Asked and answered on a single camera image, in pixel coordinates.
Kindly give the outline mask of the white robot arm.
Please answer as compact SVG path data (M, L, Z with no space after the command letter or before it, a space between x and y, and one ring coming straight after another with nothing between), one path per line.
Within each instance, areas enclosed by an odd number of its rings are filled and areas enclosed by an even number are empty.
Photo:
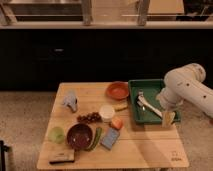
M213 89L203 84L204 67L191 63L168 71L163 79L165 87L157 95L164 111L175 111L183 101L189 101L213 119Z

